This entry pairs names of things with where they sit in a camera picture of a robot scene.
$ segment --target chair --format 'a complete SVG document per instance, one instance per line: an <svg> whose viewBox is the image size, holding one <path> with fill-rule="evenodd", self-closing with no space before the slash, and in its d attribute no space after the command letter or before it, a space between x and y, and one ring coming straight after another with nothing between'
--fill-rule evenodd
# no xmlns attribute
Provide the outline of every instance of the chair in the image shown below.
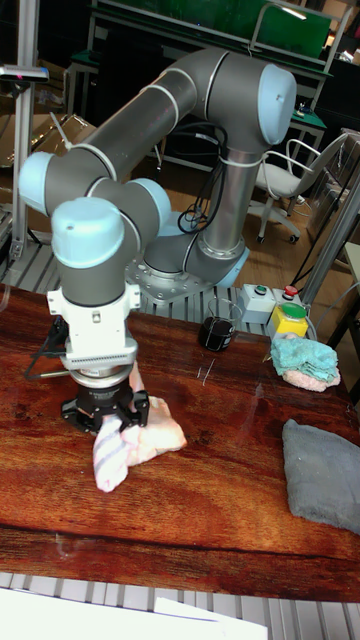
<svg viewBox="0 0 360 640"><path fill-rule="evenodd" d="M341 136L333 140L322 153L316 151L308 144L305 144L301 140L291 139L286 144L286 155L278 153L277 151L267 151L264 154L262 163L260 164L259 171L256 177L256 186L259 189L263 189L269 193L269 197L266 204L259 202L250 202L248 213L260 215L261 226L259 235L257 237L258 242L261 244L264 242L265 228L269 218L276 222L280 222L287 227L292 235L290 236L290 242L294 243L300 238L300 231L295 227L287 216L291 214L291 211L296 203L296 199L301 193L304 193L315 182L320 171L329 162L330 158L340 149L341 145L345 142L347 133L343 133ZM297 160L290 157L290 144L294 142L296 145L306 147L315 154L315 160L306 166ZM287 161L288 169L282 169L274 164L267 163L266 159L270 155L280 156ZM292 172L293 165L297 165L303 169L303 175L301 178L294 176ZM274 200L280 198L290 198L291 202L287 211L280 209L279 207L273 207Z"/></svg>

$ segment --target green button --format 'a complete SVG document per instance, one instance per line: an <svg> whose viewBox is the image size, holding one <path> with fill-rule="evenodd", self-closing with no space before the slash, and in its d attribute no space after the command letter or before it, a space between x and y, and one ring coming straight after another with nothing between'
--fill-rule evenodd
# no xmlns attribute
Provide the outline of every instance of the green button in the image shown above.
<svg viewBox="0 0 360 640"><path fill-rule="evenodd" d="M295 304L295 302L285 302L281 305L281 309L287 316L290 316L290 318L299 320L300 318L306 317L306 309L300 307L299 304Z"/></svg>
<svg viewBox="0 0 360 640"><path fill-rule="evenodd" d="M255 287L255 293L259 293L261 296L265 295L266 287L264 287L262 284L258 284L258 286Z"/></svg>

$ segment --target teal cloth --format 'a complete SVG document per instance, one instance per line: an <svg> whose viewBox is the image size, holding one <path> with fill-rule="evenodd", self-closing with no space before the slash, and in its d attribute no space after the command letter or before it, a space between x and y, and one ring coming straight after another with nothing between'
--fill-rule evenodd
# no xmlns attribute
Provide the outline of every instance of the teal cloth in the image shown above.
<svg viewBox="0 0 360 640"><path fill-rule="evenodd" d="M331 347L306 338L279 338L273 340L271 357L274 367L282 376L285 371L301 371L308 376L330 383L337 375L337 354Z"/></svg>

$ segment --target folded gray cloth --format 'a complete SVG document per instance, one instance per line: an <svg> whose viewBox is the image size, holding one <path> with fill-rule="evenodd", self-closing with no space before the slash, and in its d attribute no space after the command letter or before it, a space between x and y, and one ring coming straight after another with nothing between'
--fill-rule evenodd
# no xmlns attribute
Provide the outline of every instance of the folded gray cloth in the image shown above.
<svg viewBox="0 0 360 640"><path fill-rule="evenodd" d="M283 444L291 513L360 534L360 448L295 420Z"/></svg>

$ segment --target dark wood surface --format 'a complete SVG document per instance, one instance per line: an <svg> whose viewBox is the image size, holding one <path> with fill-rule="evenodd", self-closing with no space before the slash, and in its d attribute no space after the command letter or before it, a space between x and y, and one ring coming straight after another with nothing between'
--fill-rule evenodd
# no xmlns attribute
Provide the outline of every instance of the dark wood surface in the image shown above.
<svg viewBox="0 0 360 640"><path fill-rule="evenodd" d="M288 418L360 445L344 386L286 384L263 362L267 338L239 333L212 354L198 325L133 314L145 385L168 401L188 445L104 494L93 438L59 417L75 383L23 377L50 323L45 297L16 289L0 314L0 571L360 601L360 537L291 515L282 453Z"/></svg>

